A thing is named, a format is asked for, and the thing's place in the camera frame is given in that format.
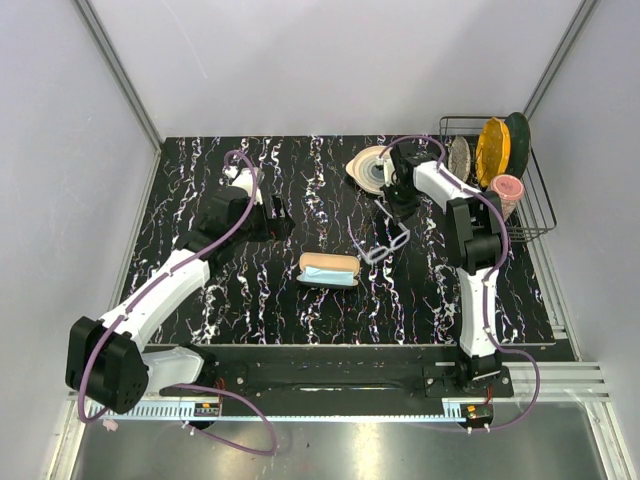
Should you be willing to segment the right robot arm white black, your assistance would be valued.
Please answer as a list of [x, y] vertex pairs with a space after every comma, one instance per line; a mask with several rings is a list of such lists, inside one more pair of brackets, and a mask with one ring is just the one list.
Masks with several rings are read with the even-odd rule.
[[441, 163], [416, 153], [391, 149], [381, 188], [399, 222], [418, 209], [420, 198], [435, 202], [445, 215], [446, 256], [456, 268], [461, 289], [461, 327], [454, 384], [466, 396], [486, 389], [502, 369], [495, 327], [495, 294], [508, 253], [501, 200], [460, 181]]

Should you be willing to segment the light blue cleaning cloth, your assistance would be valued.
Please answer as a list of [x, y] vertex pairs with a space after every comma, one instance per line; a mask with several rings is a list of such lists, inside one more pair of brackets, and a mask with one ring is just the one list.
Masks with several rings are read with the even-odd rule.
[[299, 280], [314, 285], [324, 285], [327, 288], [353, 287], [355, 285], [355, 277], [351, 271], [310, 266], [304, 269]]

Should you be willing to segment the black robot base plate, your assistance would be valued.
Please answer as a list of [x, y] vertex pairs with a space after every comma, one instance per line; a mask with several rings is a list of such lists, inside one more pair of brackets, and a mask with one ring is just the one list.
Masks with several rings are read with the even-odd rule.
[[441, 415], [446, 399], [510, 399], [506, 368], [462, 381], [454, 346], [199, 346], [208, 386], [240, 394], [269, 417]]

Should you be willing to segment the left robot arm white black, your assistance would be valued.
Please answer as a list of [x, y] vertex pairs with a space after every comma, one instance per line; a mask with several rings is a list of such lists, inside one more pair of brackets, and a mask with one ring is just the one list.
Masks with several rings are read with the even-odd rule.
[[213, 194], [165, 263], [129, 298], [70, 330], [65, 383], [117, 413], [149, 393], [182, 384], [196, 396], [215, 386], [213, 355], [190, 344], [146, 352], [153, 334], [247, 242], [284, 241], [295, 223], [277, 195], [224, 187]]

